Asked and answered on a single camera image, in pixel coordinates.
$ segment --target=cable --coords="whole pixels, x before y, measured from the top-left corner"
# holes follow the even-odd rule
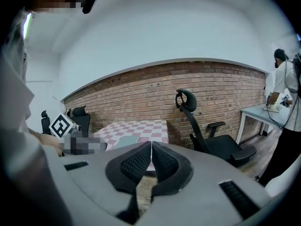
[[[288,121],[290,120],[291,115],[292,115],[292,113],[293,113],[293,110],[294,110],[294,108],[295,108],[295,106],[296,106],[297,100],[298,100],[298,97],[297,97],[297,99],[296,99],[296,101],[295,101],[295,103],[294,103],[294,105],[293,105],[292,112],[290,113],[290,115],[289,115],[289,117],[287,118],[287,121],[286,121],[286,123],[284,124],[283,127],[280,127],[279,124],[278,124],[278,122],[271,118],[271,116],[269,115],[269,108],[267,107],[267,111],[268,111],[269,118],[277,124],[279,130],[282,130],[282,129],[286,126],[286,124],[288,123]]]
[[[286,68],[287,68],[287,60],[285,60],[285,77],[284,77],[284,84],[285,84],[285,86],[287,87],[287,89],[288,89],[291,93],[297,94],[297,93],[298,93],[298,90],[292,90],[292,89],[290,89],[290,88],[287,86],[287,84],[286,84]],[[291,112],[291,114],[290,114],[290,116],[289,116],[289,118],[287,119],[287,122],[286,122],[286,123],[288,123],[288,121],[289,121],[289,119],[290,119],[290,117],[291,117],[291,115],[292,115],[292,113],[293,113],[293,110],[294,110],[294,108],[295,108],[297,102],[298,102],[298,106],[297,106],[297,115],[296,115],[296,119],[295,119],[295,124],[294,124],[294,128],[293,128],[294,131],[295,131],[295,129],[296,129],[296,123],[297,123],[297,118],[298,118],[298,110],[299,110],[299,97],[298,97],[298,95],[297,95],[297,97],[296,97],[295,104],[293,105],[292,112]]]
[[[301,59],[300,59],[298,53],[296,54],[296,57],[298,58],[298,60],[301,63]],[[295,65],[296,75],[299,76],[299,78],[297,77],[297,81],[298,81],[298,96],[299,96],[300,95],[299,90],[301,88],[301,86],[300,86],[300,76],[301,75],[300,75],[300,71],[297,70],[297,62],[295,62],[294,65]],[[297,122],[298,112],[299,112],[298,110],[299,110],[299,99],[298,99],[297,115],[296,115],[296,120],[295,120],[295,126],[294,126],[294,128],[296,128],[296,122]]]

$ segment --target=black vent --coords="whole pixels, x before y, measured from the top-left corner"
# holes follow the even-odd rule
[[[247,219],[259,210],[233,181],[223,182],[219,185],[244,219]]]
[[[70,171],[70,170],[81,168],[81,167],[84,167],[84,166],[87,166],[87,165],[89,165],[89,164],[86,161],[80,161],[80,162],[65,165],[65,168],[66,168],[67,171]]]

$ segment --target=white sleeve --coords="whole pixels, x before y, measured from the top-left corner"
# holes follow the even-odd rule
[[[282,68],[278,68],[276,70],[274,92],[283,94],[285,89],[285,71]]]

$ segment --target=table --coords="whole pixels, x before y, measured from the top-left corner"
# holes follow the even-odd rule
[[[288,115],[289,115],[289,112],[290,112],[289,108],[286,108],[283,106],[279,113],[269,112],[269,114],[268,114],[268,111],[263,110],[264,106],[265,106],[265,104],[262,104],[262,105],[256,105],[256,106],[252,106],[249,108],[241,109],[241,112],[242,112],[241,121],[240,121],[239,130],[238,130],[238,135],[236,138],[237,144],[239,144],[241,135],[243,134],[246,116],[254,118],[258,121],[261,121],[261,122],[266,123],[271,126],[275,126],[275,125],[277,126],[277,123],[274,122],[273,120],[277,121],[278,125],[280,127],[283,127],[285,125]],[[263,127],[264,126],[262,125],[261,130],[260,130],[260,135],[262,135]]]
[[[116,121],[94,134],[108,144],[107,150],[115,149],[123,136],[138,136],[138,142],[158,141],[168,143],[166,120]],[[154,171],[152,162],[147,169]]]

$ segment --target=checkered tablecloth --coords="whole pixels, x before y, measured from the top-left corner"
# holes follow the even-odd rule
[[[166,120],[116,121],[94,135],[105,139],[108,144],[107,150],[114,149],[114,146],[123,136],[138,136],[138,142],[158,141],[168,143]],[[148,170],[154,170],[152,163]]]

